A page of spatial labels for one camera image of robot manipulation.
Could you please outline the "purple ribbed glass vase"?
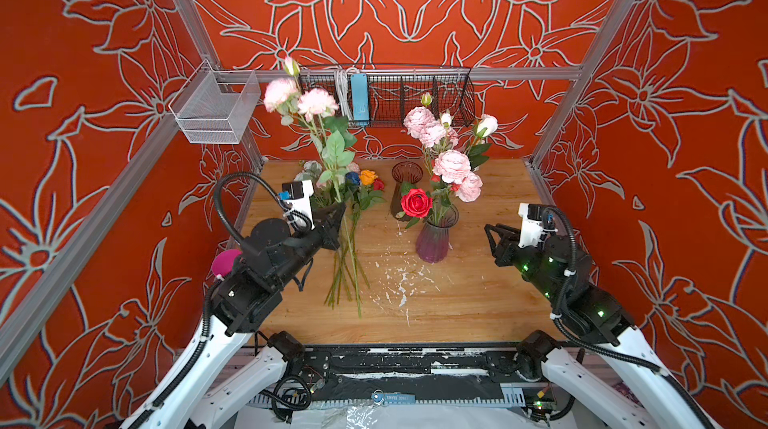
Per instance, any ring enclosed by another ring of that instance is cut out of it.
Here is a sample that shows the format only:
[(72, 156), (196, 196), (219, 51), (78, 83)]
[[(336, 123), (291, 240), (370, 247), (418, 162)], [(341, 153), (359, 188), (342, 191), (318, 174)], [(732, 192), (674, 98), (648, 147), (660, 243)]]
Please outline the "purple ribbed glass vase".
[(425, 222), (416, 240), (417, 255), (430, 264), (442, 261), (450, 249), (450, 231), (459, 221), (459, 211), (451, 207), (439, 223)]

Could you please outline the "large pink peony stem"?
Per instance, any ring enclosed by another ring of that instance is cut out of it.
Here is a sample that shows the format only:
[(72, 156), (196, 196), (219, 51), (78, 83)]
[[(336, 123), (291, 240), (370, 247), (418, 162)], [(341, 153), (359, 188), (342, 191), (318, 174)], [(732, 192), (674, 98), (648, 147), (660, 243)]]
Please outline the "large pink peony stem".
[(440, 225), (452, 206), (451, 194), (456, 192), (471, 172), (468, 156), (456, 149), (458, 135), (451, 126), (452, 116), (443, 112), (423, 133), (423, 142), (431, 163), (433, 215), (430, 221)]

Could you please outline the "brown ribbed glass vase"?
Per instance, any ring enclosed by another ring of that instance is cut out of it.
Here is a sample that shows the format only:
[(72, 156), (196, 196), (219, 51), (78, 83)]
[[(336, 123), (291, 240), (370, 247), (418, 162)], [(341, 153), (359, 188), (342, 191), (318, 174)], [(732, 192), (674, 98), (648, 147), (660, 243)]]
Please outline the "brown ribbed glass vase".
[(423, 178), (422, 167), (413, 161), (405, 160), (396, 163), (391, 171), (395, 189), (390, 203), (390, 214), (399, 221), (410, 222), (412, 217), (402, 208), (402, 197), (417, 186)]

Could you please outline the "white pink rose stem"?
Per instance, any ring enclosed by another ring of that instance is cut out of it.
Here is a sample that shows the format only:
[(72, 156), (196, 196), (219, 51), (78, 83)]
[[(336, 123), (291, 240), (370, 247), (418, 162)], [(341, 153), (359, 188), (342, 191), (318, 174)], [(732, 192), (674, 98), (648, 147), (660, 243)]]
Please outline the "white pink rose stem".
[(488, 160), (485, 155), (490, 148), (491, 143), (487, 139), (498, 129), (498, 120), (495, 116), (483, 115), (475, 124), (470, 137), (470, 141), (464, 152), (470, 161), (471, 172), (467, 179), (461, 184), (460, 188), (452, 193), (459, 200), (469, 203), (474, 202), (481, 194), (483, 185), (482, 179), (476, 174), (475, 170)]

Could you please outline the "pink double rose stem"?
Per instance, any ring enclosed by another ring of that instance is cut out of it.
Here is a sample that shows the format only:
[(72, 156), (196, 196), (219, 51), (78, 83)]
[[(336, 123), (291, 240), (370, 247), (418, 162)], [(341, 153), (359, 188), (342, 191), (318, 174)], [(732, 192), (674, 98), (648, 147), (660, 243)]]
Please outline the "pink double rose stem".
[(441, 192), (445, 184), (439, 176), (434, 175), (434, 162), (440, 154), (458, 146), (459, 138), (452, 127), (452, 121), (450, 112), (435, 114), (434, 97), (429, 91), (420, 96), (418, 105), (406, 114), (403, 121), (406, 132), (417, 139), (422, 147), (425, 168), (431, 180), (433, 200), (427, 221), (434, 225), (442, 223), (448, 211), (447, 206), (451, 205), (446, 191)]

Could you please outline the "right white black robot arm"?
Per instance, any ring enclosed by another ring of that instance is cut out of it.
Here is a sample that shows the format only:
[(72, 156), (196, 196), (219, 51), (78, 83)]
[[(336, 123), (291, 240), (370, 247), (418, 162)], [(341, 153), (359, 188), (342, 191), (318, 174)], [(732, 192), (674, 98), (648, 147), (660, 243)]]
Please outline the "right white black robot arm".
[(484, 227), (495, 264), (517, 269), (549, 302), (550, 318), (566, 340), (603, 359), (637, 400), (628, 400), (541, 330), (517, 346), (521, 377), (555, 384), (611, 428), (717, 427), (629, 313), (590, 281), (592, 258), (577, 243), (567, 216), (555, 206), (528, 203), (518, 214), (519, 228)]

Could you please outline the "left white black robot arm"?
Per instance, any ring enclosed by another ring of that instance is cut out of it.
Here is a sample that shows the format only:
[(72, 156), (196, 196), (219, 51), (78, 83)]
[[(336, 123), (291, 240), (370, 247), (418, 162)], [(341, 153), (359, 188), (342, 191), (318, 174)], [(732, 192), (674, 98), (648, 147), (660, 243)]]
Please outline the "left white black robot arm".
[[(249, 236), (235, 228), (221, 201), (223, 188), (242, 177), (262, 186), (283, 213), (262, 220)], [(284, 411), (310, 407), (311, 389), (297, 373), (304, 347), (285, 331), (270, 336), (224, 382), (216, 380), (282, 302), (284, 289), (290, 283), (305, 287), (315, 255), (340, 247), (346, 205), (336, 203), (314, 213), (311, 188), (309, 181), (294, 181), (276, 192), (253, 172), (235, 172), (217, 181), (215, 209), (241, 252), (206, 292), (200, 324), (182, 355), (122, 427), (220, 428), (256, 396)]]

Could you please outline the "pink plastic cup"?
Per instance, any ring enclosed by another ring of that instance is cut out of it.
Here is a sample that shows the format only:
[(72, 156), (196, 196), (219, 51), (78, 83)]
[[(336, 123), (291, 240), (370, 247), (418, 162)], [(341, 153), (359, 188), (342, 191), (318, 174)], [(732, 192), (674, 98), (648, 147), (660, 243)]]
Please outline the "pink plastic cup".
[(211, 272), (215, 278), (223, 280), (227, 277), (241, 255), (242, 251), (239, 249), (228, 249), (218, 254), (211, 265)]

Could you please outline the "pink rose bunch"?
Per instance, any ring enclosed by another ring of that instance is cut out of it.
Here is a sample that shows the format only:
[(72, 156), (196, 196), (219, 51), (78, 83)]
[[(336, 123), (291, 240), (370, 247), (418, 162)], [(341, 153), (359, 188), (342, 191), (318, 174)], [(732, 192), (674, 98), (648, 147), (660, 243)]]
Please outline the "pink rose bunch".
[(324, 167), (320, 161), (309, 160), (303, 163), (302, 170), (294, 178), (298, 182), (310, 182), (314, 193), (309, 197), (309, 204), (314, 214), (321, 209), (332, 208), (339, 203), (346, 207), (341, 221), (338, 248), (333, 251), (333, 269), (331, 283), (325, 298), (325, 304), (334, 308), (342, 298), (354, 301), (358, 314), (362, 314), (362, 292), (370, 287), (362, 262), (357, 255), (356, 231), (362, 213), (377, 201), (381, 192), (373, 186), (377, 176), (370, 182), (364, 182), (367, 170), (361, 170), (356, 162), (346, 167), (344, 181), (334, 184), (332, 180), (320, 182)]

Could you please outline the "orange rose stem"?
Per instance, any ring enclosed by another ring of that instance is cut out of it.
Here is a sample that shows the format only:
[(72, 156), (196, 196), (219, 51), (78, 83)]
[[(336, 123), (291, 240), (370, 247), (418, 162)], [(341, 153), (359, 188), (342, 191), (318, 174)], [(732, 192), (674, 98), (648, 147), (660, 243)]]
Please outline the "orange rose stem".
[(361, 185), (354, 186), (345, 183), (346, 199), (349, 203), (350, 211), (350, 234), (354, 235), (361, 219), (362, 213), (375, 204), (384, 200), (384, 189), (374, 190), (373, 182), (381, 179), (376, 172), (368, 169), (360, 170)]

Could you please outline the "blue rose stem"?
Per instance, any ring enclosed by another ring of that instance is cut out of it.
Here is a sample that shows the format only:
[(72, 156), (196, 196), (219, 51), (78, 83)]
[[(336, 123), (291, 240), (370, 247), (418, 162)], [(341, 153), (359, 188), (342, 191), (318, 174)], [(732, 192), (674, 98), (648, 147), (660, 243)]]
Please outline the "blue rose stem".
[(348, 184), (354, 185), (354, 186), (360, 186), (361, 185), (361, 179), (360, 174), (354, 171), (347, 172), (345, 174), (345, 180)]

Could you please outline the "light blue box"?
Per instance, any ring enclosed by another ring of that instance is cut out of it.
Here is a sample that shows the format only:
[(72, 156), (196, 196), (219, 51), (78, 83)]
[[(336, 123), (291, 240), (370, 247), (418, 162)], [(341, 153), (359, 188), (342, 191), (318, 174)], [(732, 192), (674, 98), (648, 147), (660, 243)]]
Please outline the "light blue box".
[(359, 126), (370, 122), (368, 76), (353, 73), (349, 77), (353, 106), (353, 121)]

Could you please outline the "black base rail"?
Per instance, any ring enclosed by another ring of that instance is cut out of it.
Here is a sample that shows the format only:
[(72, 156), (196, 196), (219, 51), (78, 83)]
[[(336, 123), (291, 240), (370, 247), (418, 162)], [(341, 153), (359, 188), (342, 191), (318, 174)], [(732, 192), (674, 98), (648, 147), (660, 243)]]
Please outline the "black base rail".
[(510, 406), (555, 401), (545, 378), (524, 376), (511, 343), (310, 345), (287, 365), (314, 402), (371, 400), (376, 391), (416, 401)]

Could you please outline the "clear plastic wall bin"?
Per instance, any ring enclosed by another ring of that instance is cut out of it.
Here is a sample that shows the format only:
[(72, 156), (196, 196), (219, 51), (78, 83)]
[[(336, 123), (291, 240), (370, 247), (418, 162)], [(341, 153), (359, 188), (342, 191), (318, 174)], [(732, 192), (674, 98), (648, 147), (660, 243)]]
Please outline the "clear plastic wall bin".
[(255, 71), (217, 70), (206, 59), (169, 103), (192, 144), (239, 144), (261, 98)]

